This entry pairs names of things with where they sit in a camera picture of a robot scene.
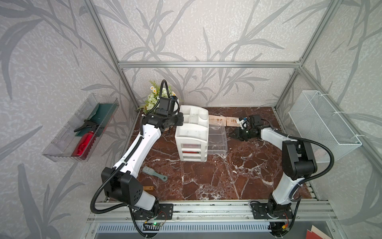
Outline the beige postcard red characters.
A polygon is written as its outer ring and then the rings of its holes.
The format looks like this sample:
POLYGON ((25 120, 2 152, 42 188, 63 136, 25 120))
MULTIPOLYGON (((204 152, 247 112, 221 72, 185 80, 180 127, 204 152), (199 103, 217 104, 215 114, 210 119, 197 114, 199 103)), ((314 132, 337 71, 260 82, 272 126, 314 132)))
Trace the beige postcard red characters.
POLYGON ((209 115, 209 125, 212 126, 226 126, 227 117, 209 115))

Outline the white plastic drawer organizer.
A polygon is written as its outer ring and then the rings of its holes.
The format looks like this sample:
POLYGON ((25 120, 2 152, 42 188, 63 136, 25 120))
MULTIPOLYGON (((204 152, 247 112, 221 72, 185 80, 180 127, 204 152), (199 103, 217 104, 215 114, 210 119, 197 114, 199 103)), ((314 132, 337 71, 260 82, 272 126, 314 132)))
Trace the white plastic drawer organizer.
POLYGON ((181 161, 206 162, 209 142, 209 111, 207 109, 182 105, 183 126, 176 127, 175 140, 181 161), (200 154, 182 153, 182 144, 200 144, 200 154))

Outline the beige postcard everything ok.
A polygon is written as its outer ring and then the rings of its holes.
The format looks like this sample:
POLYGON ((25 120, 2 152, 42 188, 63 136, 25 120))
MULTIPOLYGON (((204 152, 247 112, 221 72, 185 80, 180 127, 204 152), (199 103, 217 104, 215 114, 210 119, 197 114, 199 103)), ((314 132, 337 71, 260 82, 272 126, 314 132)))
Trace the beige postcard everything ok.
POLYGON ((229 127, 240 127, 239 118, 236 118, 236 117, 226 117, 226 126, 229 126, 229 127))

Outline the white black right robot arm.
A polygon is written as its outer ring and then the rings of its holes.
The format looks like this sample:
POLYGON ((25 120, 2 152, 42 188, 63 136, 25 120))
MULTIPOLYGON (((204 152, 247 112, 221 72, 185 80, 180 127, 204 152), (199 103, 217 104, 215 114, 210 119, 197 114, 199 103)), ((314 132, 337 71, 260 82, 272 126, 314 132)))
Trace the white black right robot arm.
POLYGON ((268 211, 285 210, 292 202, 300 198, 295 197, 303 180, 317 171, 317 164, 310 142, 295 139, 273 127, 271 123, 259 115, 240 117, 235 120, 237 129, 231 135, 239 141, 249 141, 257 138, 266 141, 282 151, 282 178, 268 199, 268 211))

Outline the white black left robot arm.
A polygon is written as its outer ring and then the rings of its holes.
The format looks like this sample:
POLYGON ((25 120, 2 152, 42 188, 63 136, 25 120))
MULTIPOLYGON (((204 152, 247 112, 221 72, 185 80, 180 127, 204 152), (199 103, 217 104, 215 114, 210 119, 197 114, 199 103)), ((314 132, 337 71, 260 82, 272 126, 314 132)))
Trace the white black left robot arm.
POLYGON ((125 206, 146 211, 153 210, 158 204, 158 200, 144 191, 143 186, 137 180, 138 174, 148 153, 164 130, 171 126, 182 126, 183 123, 184 115, 178 111, 164 115, 143 116, 140 132, 130 148, 113 167, 106 167, 102 171, 102 185, 92 199, 91 211, 102 214, 125 206), (106 197, 119 201, 120 204, 108 209, 96 209, 95 201, 101 192, 104 192, 106 197))

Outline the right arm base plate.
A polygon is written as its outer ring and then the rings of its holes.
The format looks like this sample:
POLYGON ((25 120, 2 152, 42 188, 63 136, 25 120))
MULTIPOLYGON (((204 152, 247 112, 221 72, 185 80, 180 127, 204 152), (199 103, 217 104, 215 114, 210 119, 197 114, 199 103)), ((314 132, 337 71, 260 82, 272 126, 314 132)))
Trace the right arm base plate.
POLYGON ((250 202, 250 208, 252 210, 254 219, 281 220, 293 218, 291 204, 279 205, 273 201, 269 201, 267 203, 252 201, 250 202))

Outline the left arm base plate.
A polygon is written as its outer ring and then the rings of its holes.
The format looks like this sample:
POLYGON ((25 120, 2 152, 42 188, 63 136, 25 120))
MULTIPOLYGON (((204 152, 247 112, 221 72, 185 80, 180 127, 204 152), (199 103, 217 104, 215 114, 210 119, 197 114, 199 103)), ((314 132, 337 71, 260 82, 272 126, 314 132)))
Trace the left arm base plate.
POLYGON ((149 220, 151 218, 160 220, 171 220, 173 217, 173 213, 174 204, 159 203, 155 204, 150 211, 144 209, 133 211, 133 216, 135 220, 149 220))

